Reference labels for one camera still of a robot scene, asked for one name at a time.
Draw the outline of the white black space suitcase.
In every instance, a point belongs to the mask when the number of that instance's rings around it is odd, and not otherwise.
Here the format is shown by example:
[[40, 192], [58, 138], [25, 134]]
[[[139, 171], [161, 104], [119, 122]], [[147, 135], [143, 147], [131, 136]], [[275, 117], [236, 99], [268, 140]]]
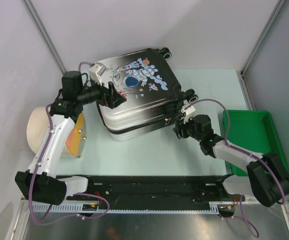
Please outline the white black space suitcase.
[[94, 63], [107, 87], [114, 84], [118, 94], [126, 99], [111, 109], [98, 105], [102, 122], [116, 141], [125, 141], [174, 124], [181, 115], [184, 102], [198, 100], [193, 89], [182, 86], [168, 64], [172, 57], [167, 47], [147, 48]]

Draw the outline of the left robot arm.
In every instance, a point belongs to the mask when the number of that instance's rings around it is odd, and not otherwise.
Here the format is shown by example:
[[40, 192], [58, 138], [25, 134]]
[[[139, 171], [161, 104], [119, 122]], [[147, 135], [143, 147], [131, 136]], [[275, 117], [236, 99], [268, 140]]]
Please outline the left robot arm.
[[58, 206], [68, 196], [78, 194], [84, 200], [89, 200], [95, 194], [95, 187], [88, 183], [86, 177], [57, 179], [56, 168], [63, 147], [85, 105], [96, 102], [115, 109], [127, 99], [117, 92], [111, 81], [107, 86], [95, 81], [85, 88], [82, 76], [77, 70], [63, 74], [62, 88], [57, 98], [45, 108], [49, 125], [42, 143], [27, 170], [16, 173], [15, 182], [30, 203]]

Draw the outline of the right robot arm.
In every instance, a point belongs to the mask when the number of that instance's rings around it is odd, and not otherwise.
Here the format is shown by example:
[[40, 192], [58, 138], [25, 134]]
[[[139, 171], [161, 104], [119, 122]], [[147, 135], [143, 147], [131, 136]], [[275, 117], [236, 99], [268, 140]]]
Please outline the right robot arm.
[[289, 173], [273, 152], [251, 152], [214, 133], [208, 115], [178, 119], [173, 128], [178, 139], [199, 142], [204, 155], [224, 160], [247, 173], [253, 196], [265, 207], [283, 204], [289, 195]]

